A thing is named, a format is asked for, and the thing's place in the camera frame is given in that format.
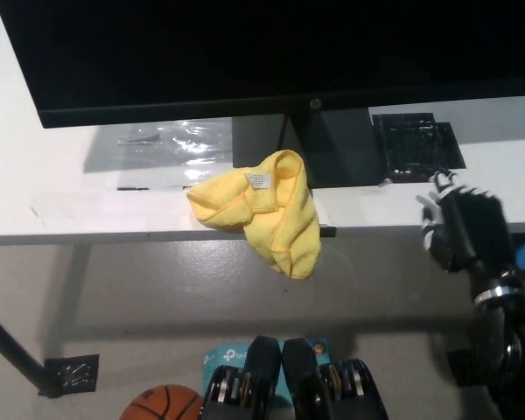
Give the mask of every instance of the clear plastic wrap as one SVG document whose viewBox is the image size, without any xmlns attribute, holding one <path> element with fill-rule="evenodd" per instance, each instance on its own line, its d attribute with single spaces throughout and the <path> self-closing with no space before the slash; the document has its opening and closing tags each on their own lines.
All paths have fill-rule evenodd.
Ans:
<svg viewBox="0 0 525 420">
<path fill-rule="evenodd" d="M 232 169 L 231 118 L 101 127 L 88 172 L 121 171 L 123 188 L 192 186 Z"/>
</svg>

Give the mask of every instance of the monitor screen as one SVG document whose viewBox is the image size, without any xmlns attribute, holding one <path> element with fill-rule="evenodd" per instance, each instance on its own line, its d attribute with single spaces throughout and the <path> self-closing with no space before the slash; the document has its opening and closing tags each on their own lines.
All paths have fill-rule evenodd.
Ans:
<svg viewBox="0 0 525 420">
<path fill-rule="evenodd" d="M 525 95 L 525 13 L 476 2 L 0 0 L 43 124 Z"/>
</svg>

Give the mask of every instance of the black metal leg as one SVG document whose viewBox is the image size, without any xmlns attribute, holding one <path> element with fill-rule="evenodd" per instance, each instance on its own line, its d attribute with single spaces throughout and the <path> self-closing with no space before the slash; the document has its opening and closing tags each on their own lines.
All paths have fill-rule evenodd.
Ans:
<svg viewBox="0 0 525 420">
<path fill-rule="evenodd" d="M 15 339 L 0 325 L 0 354 L 11 363 L 29 382 L 48 398 L 64 394 L 62 387 L 43 366 L 41 366 Z"/>
</svg>

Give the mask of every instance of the monitor logo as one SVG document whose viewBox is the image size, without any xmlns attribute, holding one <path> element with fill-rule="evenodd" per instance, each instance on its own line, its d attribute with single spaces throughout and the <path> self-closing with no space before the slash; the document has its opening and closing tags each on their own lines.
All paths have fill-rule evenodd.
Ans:
<svg viewBox="0 0 525 420">
<path fill-rule="evenodd" d="M 313 98 L 309 101 L 309 108 L 311 109 L 321 109 L 323 102 L 319 98 Z"/>
<path fill-rule="evenodd" d="M 234 357 L 235 357 L 235 350 L 233 348 L 230 348 L 229 350 L 226 351 L 226 354 L 224 354 L 224 359 L 226 361 L 230 361 Z"/>
</svg>

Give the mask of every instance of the monitor stand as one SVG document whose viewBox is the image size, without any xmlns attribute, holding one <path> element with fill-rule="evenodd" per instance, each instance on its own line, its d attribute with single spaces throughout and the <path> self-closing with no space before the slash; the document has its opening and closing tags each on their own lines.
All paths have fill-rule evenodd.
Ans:
<svg viewBox="0 0 525 420">
<path fill-rule="evenodd" d="M 385 155 L 367 108 L 232 120 L 234 167 L 256 166 L 290 149 L 305 161 L 310 188 L 376 186 L 385 179 Z"/>
</svg>

